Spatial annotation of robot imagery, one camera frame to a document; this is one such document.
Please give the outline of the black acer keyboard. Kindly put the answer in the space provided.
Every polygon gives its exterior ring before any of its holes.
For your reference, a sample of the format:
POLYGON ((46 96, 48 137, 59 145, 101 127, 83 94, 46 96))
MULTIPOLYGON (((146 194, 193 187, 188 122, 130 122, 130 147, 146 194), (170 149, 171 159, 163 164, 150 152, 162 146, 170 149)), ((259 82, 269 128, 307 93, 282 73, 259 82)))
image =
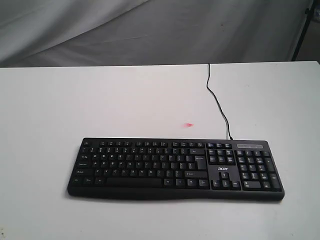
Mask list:
POLYGON ((73 197, 281 201, 264 140, 84 138, 67 186, 73 197))

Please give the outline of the red mark on table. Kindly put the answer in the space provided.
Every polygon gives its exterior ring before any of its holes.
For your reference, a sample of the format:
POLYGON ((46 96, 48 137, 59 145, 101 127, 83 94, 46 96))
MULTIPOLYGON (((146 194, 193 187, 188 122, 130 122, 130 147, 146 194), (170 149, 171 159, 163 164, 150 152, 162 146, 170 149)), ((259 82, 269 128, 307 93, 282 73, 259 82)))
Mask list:
POLYGON ((193 127, 194 125, 192 123, 185 123, 183 125, 184 128, 190 128, 190 127, 193 127))

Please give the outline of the grey backdrop cloth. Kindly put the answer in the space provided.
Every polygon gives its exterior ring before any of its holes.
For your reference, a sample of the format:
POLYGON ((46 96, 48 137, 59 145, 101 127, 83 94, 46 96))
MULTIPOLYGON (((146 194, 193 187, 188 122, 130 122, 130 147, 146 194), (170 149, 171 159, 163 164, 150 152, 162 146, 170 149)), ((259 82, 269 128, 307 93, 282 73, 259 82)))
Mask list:
POLYGON ((2 67, 289 61, 309 0, 3 0, 2 67))

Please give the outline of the black tripod stand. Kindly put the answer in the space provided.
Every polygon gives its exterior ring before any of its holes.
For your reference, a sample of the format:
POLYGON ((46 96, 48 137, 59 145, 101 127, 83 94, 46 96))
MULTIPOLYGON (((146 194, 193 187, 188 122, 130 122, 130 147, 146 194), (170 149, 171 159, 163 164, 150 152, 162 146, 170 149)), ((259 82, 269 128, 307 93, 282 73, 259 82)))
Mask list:
POLYGON ((304 22, 302 30, 300 31, 300 35, 299 35, 298 41, 296 43, 294 52, 292 54, 292 58, 291 58, 292 62, 295 62, 297 60, 297 57, 299 55, 301 46, 302 46, 303 41, 305 39, 305 36, 307 34, 308 28, 309 28, 310 23, 311 23, 311 21, 313 19, 316 5, 317 5, 317 0, 312 0, 311 1, 311 5, 309 7, 307 7, 305 9, 305 11, 304 11, 305 22, 304 22))

